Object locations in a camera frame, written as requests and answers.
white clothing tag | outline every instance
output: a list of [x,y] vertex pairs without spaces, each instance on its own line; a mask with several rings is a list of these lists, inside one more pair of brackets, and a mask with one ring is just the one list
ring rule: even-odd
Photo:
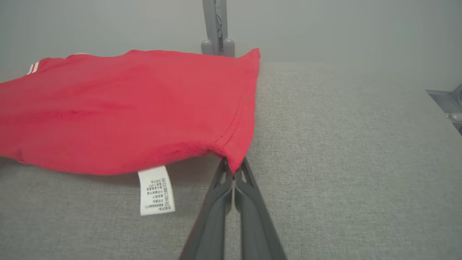
[[165,166],[138,172],[140,178],[142,216],[175,211],[173,190]]

red t-shirt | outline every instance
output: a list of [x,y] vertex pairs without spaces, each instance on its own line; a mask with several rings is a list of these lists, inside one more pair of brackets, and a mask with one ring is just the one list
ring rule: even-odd
[[259,59],[258,49],[42,59],[0,83],[0,156],[107,175],[214,153],[235,171],[252,140]]

grey wall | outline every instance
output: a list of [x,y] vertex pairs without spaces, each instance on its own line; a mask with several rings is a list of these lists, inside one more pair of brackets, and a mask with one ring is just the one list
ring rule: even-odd
[[460,0],[229,0],[236,55],[321,62],[406,84],[462,83]]
[[77,52],[201,53],[206,37],[201,0],[2,0],[0,81],[42,58]]

grey fabric surface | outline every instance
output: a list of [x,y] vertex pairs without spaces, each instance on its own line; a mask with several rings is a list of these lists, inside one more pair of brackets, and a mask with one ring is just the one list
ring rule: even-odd
[[[248,159],[291,259],[461,259],[462,137],[420,86],[263,63]],[[2,259],[176,259],[213,156],[167,166],[176,212],[139,216],[135,173],[0,160]],[[236,209],[226,259],[240,259]]]

white stripe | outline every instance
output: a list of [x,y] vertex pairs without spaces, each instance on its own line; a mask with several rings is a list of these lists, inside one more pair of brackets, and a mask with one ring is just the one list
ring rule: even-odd
[[30,69],[29,69],[29,72],[27,73],[27,75],[29,75],[29,74],[32,72],[32,68],[33,68],[33,67],[34,67],[34,64],[32,64],[32,65],[30,66]]
[[34,67],[34,70],[32,70],[32,73],[36,72],[38,69],[38,62],[35,63],[35,67]]

